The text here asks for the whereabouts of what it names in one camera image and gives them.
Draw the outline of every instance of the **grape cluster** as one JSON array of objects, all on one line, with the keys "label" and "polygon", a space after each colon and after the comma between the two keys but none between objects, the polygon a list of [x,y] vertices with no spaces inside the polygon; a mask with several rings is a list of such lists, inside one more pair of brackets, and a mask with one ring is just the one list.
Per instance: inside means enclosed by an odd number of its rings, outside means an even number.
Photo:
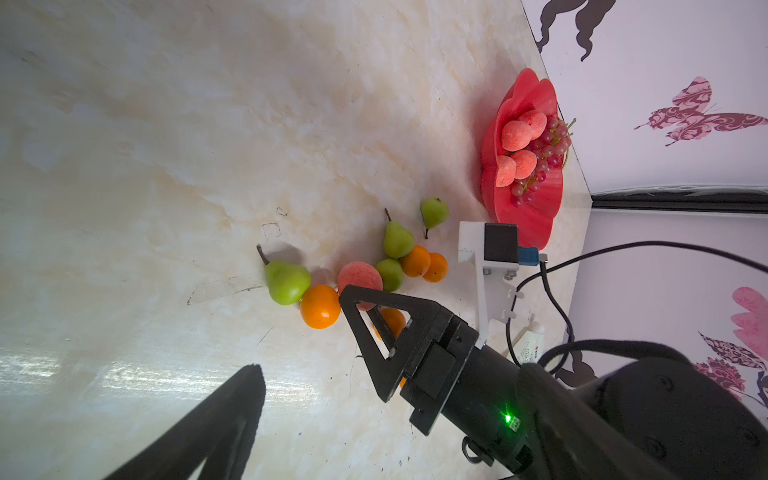
[{"label": "grape cluster", "polygon": [[541,188],[541,182],[547,179],[547,172],[553,168],[563,168],[565,154],[571,146],[568,129],[576,122],[566,124],[557,117],[547,117],[547,127],[539,138],[531,141],[524,150],[536,155],[536,168],[527,178],[515,180],[509,187],[512,205],[519,207],[531,203],[534,194]]}]

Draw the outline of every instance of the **pear stem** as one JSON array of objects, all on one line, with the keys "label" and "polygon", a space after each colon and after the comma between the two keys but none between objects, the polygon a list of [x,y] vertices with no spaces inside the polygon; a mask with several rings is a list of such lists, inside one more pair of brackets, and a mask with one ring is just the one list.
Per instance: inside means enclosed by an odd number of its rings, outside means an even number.
[{"label": "pear stem", "polygon": [[261,251],[261,245],[256,245],[256,250],[259,250],[259,255],[261,255],[261,261],[264,262],[264,265],[269,265],[270,261],[264,256],[264,252]]}]

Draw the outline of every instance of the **black baseboard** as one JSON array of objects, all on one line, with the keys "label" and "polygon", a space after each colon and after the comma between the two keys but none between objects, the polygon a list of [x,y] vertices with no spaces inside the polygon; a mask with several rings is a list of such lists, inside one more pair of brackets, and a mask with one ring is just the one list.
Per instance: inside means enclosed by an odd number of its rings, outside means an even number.
[{"label": "black baseboard", "polygon": [[592,208],[768,214],[768,194],[762,192],[693,194],[690,191],[603,194],[592,195]]}]

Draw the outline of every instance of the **butterfly wall decal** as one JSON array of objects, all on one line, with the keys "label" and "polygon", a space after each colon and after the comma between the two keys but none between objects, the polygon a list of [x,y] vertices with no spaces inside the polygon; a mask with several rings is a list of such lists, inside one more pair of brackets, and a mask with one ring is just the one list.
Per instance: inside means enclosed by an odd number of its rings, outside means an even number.
[{"label": "butterfly wall decal", "polygon": [[649,125],[654,130],[677,124],[667,136],[673,140],[669,147],[680,140],[701,140],[712,131],[734,131],[755,125],[768,125],[768,118],[752,114],[708,114],[707,105],[712,98],[712,86],[704,77],[696,77],[688,87],[675,95],[672,107],[659,108],[650,114],[648,122],[634,129]]}]

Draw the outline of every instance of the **black cable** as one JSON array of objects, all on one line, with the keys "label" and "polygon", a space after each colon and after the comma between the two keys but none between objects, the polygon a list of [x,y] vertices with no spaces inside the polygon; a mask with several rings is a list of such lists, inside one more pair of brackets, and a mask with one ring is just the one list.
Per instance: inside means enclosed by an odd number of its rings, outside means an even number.
[{"label": "black cable", "polygon": [[581,350],[583,352],[607,353],[609,355],[623,356],[628,359],[644,359],[648,357],[670,359],[676,362],[690,365],[690,360],[677,350],[653,342],[641,342],[638,340],[579,340],[578,342],[563,343],[548,350],[538,360],[538,364],[546,366],[558,355],[566,357],[568,352]]},{"label": "black cable", "polygon": [[[697,252],[705,252],[710,253],[712,255],[716,255],[718,257],[727,258],[729,260],[733,260],[734,262],[741,263],[742,265],[750,266],[756,270],[760,270],[761,272],[768,273],[768,266],[763,265],[762,263],[758,263],[754,260],[750,260],[746,257],[742,257],[741,255],[736,255],[735,253],[726,252],[725,250],[718,250],[717,248],[711,248],[711,247],[704,247],[702,245],[693,245],[692,243],[681,243],[681,242],[668,242],[666,240],[645,240],[641,242],[632,242],[632,243],[622,243],[621,245],[615,245],[613,247],[607,247],[607,248],[601,248],[599,250],[595,250],[594,252],[585,253],[584,255],[580,255],[578,257],[572,258],[570,260],[567,260],[563,263],[559,263],[558,265],[553,266],[552,268],[546,268],[544,264],[541,265],[541,272],[535,273],[531,275],[530,277],[526,278],[517,287],[517,291],[519,292],[523,286],[525,286],[527,283],[531,282],[532,280],[535,280],[539,277],[541,277],[541,280],[543,283],[545,283],[545,291],[547,291],[547,296],[549,297],[549,300],[552,302],[554,307],[558,309],[558,312],[563,316],[563,320],[565,320],[565,324],[568,328],[568,342],[564,345],[556,346],[553,349],[550,349],[545,353],[544,356],[542,356],[539,359],[539,363],[541,364],[541,361],[543,358],[550,354],[553,350],[560,349],[562,346],[566,345],[574,345],[573,344],[573,326],[571,325],[571,321],[568,319],[568,316],[565,314],[563,309],[558,305],[557,301],[555,301],[554,297],[552,296],[551,291],[548,291],[549,283],[546,279],[547,272],[554,272],[556,270],[559,270],[561,268],[564,268],[568,265],[572,265],[578,261],[586,260],[587,258],[592,258],[597,255],[601,255],[603,253],[610,253],[615,252],[618,250],[625,250],[627,248],[634,248],[634,247],[673,247],[673,248],[681,248],[684,250],[694,250]],[[511,311],[515,311],[515,303],[517,302],[517,297],[515,297],[512,300],[512,308]],[[515,362],[515,365],[520,366],[520,362],[515,357],[515,352],[512,350],[512,341],[509,334],[509,324],[511,322],[511,317],[507,319],[507,326],[506,326],[506,333],[507,333],[507,347],[509,348],[510,356],[512,357],[512,360]],[[565,349],[565,350],[558,350],[559,353],[552,354],[551,358],[554,358],[556,355],[560,355],[561,353],[568,353],[571,350]],[[559,364],[551,371],[551,373],[557,372],[564,364],[565,358],[567,355],[563,355],[563,358],[559,362]]]},{"label": "black cable", "polygon": [[[547,278],[547,265],[544,262],[541,262],[539,264],[539,268],[541,269],[541,282],[544,284],[544,291],[547,293],[547,296],[549,297],[549,301],[552,302],[552,305],[558,310],[560,315],[563,317],[563,320],[565,321],[565,330],[568,332],[568,342],[574,341],[574,327],[571,324],[571,321],[568,318],[568,315],[565,313],[565,311],[560,307],[560,304],[557,300],[554,299],[554,295],[552,295],[552,290],[549,286],[549,279]],[[515,298],[512,300],[512,307],[510,309],[511,312],[515,311],[515,304],[517,303],[518,298],[515,296]],[[521,366],[520,361],[518,360],[518,357],[515,355],[515,350],[512,348],[512,339],[509,334],[509,324],[511,322],[511,317],[507,319],[507,326],[506,326],[506,334],[507,334],[507,347],[509,348],[509,355],[512,357],[512,361],[515,362],[515,365]],[[565,360],[568,358],[568,355],[563,355],[563,358],[560,359],[560,362],[554,367],[550,373],[555,374],[559,369],[562,368],[562,366],[565,364]]]},{"label": "black cable", "polygon": [[[515,311],[515,304],[517,302],[518,302],[518,296],[515,295],[515,298],[512,299],[512,308],[509,309],[510,312],[514,312]],[[518,356],[515,355],[515,351],[512,349],[512,338],[510,338],[510,336],[509,336],[509,323],[511,321],[512,321],[512,317],[510,315],[510,317],[507,318],[507,327],[506,327],[506,330],[507,330],[507,348],[509,349],[510,357],[512,357],[512,362],[515,362],[515,365],[517,365],[517,366],[522,366],[522,365],[520,365],[520,360],[518,360]]]},{"label": "black cable", "polygon": [[480,458],[480,455],[476,457],[469,456],[469,454],[467,453],[467,445],[469,445],[469,437],[464,437],[464,439],[462,440],[462,453],[464,454],[464,458],[469,460],[469,463],[473,463],[475,465],[482,462],[482,458]]},{"label": "black cable", "polygon": [[[554,272],[565,266],[572,265],[573,263],[576,263],[580,260],[592,258],[592,257],[595,257],[596,255],[601,255],[603,253],[610,253],[610,252],[615,252],[617,250],[624,250],[627,248],[634,248],[634,247],[673,247],[673,248],[682,248],[684,250],[695,250],[697,252],[711,253],[713,255],[717,255],[719,257],[727,258],[729,260],[733,260],[734,262],[741,263],[742,265],[751,266],[752,268],[756,270],[760,270],[761,272],[768,273],[768,266],[765,266],[762,263],[758,263],[754,260],[750,260],[748,258],[742,257],[740,255],[735,255],[733,253],[726,252],[724,250],[718,250],[717,248],[704,247],[701,245],[693,245],[692,243],[667,242],[665,240],[645,240],[642,242],[622,243],[621,245],[616,245],[614,247],[601,248],[599,250],[595,250],[594,252],[585,253],[584,255],[571,258],[567,262],[559,263],[558,265],[555,265],[552,268],[547,269],[547,271]],[[541,276],[541,273],[535,273],[530,277],[528,277],[527,279],[520,282],[520,285],[518,285],[518,292],[523,286],[525,286],[526,283],[530,282],[531,280],[535,280],[540,276]]]},{"label": "black cable", "polygon": [[[554,299],[554,295],[552,295],[552,290],[549,288],[549,279],[547,278],[547,264],[544,262],[541,262],[539,264],[539,267],[541,269],[541,282],[544,284],[544,291],[547,293],[547,296],[549,297],[549,301],[552,302],[552,305],[556,309],[558,309],[558,312],[563,317],[563,320],[565,321],[565,327],[566,331],[568,331],[568,343],[573,343],[575,340],[574,337],[574,326],[571,324],[571,320],[568,318],[568,315],[565,314],[565,311],[560,307],[560,304],[557,300]],[[549,372],[554,375],[559,369],[563,368],[563,365],[565,364],[565,360],[568,359],[568,354],[566,353],[563,355],[563,358],[560,359],[560,362]]]}]

